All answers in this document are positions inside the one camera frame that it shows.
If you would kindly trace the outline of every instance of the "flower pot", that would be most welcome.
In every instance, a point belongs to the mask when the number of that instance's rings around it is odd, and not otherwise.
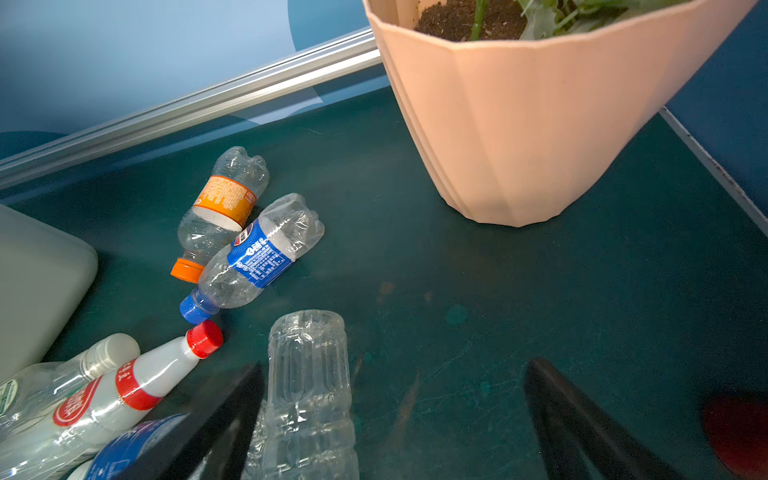
[[[693,0],[587,34],[451,42],[436,0],[363,0],[416,147],[465,217],[521,227],[579,198],[757,0]]]

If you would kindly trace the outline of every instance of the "soil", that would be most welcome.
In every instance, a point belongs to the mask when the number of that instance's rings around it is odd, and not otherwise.
[[[415,30],[451,41],[467,41],[475,21],[475,0],[448,0],[446,5],[427,8]],[[517,40],[526,20],[515,0],[488,0],[485,27],[480,40]]]

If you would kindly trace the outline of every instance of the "white bottle cap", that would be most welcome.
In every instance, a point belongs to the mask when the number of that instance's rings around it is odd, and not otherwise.
[[[69,474],[67,480],[84,480],[85,476],[88,474],[88,469],[91,467],[91,463],[93,462],[93,460],[88,460],[83,465],[77,467],[74,472]]]
[[[93,380],[123,366],[141,354],[136,340],[125,333],[115,333],[93,345],[83,356],[83,373]]]

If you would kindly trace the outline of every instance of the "blue label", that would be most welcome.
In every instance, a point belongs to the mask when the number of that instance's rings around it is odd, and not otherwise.
[[[85,480],[109,480],[117,476],[143,451],[159,442],[185,416],[173,415],[166,419],[140,423],[112,440],[96,455]]]
[[[256,219],[232,242],[227,255],[230,265],[242,273],[249,282],[261,289],[275,280],[291,263],[261,230]]]

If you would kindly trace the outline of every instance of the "green table surface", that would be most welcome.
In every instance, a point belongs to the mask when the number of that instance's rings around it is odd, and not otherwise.
[[[659,117],[562,215],[524,228],[443,202],[388,88],[14,204],[99,255],[48,359],[115,332],[143,351],[184,333],[176,228],[233,145],[266,158],[259,205],[299,192],[326,235],[217,318],[225,345],[153,417],[266,364],[279,316],[327,309],[346,322],[361,478],[544,478],[521,387],[535,356],[680,472],[732,478],[698,409],[717,389],[768,389],[768,240]]]

